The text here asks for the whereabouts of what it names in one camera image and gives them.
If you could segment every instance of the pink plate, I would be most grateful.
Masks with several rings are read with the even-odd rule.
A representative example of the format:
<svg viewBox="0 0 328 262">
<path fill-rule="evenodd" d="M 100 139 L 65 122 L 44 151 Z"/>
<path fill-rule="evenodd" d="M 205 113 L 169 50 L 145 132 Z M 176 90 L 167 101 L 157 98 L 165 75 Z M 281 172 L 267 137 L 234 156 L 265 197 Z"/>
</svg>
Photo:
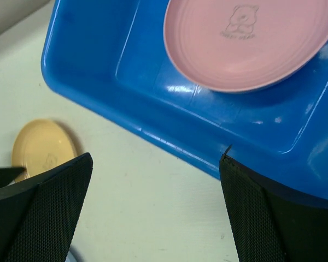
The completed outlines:
<svg viewBox="0 0 328 262">
<path fill-rule="evenodd" d="M 328 41 L 328 0 L 170 0 L 164 39 L 191 81 L 250 91 L 291 75 Z"/>
</svg>

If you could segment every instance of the bear logo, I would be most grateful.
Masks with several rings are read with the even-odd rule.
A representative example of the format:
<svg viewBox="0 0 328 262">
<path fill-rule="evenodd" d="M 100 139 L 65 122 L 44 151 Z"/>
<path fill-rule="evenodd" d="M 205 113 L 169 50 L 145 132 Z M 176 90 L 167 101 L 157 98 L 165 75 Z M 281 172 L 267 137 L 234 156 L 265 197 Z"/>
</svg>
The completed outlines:
<svg viewBox="0 0 328 262">
<path fill-rule="evenodd" d="M 48 154 L 45 163 L 43 165 L 43 169 L 50 170 L 57 166 L 57 157 L 54 154 Z"/>
<path fill-rule="evenodd" d="M 237 5 L 233 10 L 230 23 L 226 28 L 227 33 L 252 34 L 256 23 L 258 5 Z"/>
</svg>

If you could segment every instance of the blue plastic tray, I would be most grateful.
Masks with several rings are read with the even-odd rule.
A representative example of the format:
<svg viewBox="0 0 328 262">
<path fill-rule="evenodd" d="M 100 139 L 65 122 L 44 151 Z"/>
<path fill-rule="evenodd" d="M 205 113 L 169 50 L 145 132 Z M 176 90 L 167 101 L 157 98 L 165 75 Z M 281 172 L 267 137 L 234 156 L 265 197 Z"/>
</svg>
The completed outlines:
<svg viewBox="0 0 328 262">
<path fill-rule="evenodd" d="M 57 0 L 42 72 L 55 92 L 218 178 L 231 157 L 328 198 L 328 43 L 305 67 L 248 94 L 209 91 L 166 55 L 168 0 Z"/>
</svg>

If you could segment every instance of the yellow plastic plate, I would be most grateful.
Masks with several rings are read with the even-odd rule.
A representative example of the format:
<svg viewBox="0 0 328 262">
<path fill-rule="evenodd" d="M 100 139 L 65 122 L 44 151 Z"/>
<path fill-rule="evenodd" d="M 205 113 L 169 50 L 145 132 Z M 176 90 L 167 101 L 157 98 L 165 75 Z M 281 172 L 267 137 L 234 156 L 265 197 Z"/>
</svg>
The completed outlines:
<svg viewBox="0 0 328 262">
<path fill-rule="evenodd" d="M 12 151 L 12 166 L 26 172 L 15 182 L 39 175 L 77 156 L 68 134 L 51 120 L 34 120 L 18 134 Z"/>
</svg>

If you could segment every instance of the white table surface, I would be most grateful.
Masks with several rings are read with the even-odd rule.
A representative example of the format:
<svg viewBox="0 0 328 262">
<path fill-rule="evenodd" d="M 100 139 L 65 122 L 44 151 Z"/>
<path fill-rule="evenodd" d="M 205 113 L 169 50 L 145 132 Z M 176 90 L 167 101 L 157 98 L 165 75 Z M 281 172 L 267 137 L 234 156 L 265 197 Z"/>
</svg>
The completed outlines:
<svg viewBox="0 0 328 262">
<path fill-rule="evenodd" d="M 94 170 L 72 250 L 79 261 L 225 261 L 238 256 L 218 180 L 53 93 L 40 71 L 52 3 L 0 36 L 0 166 L 19 130 L 50 118 Z"/>
</svg>

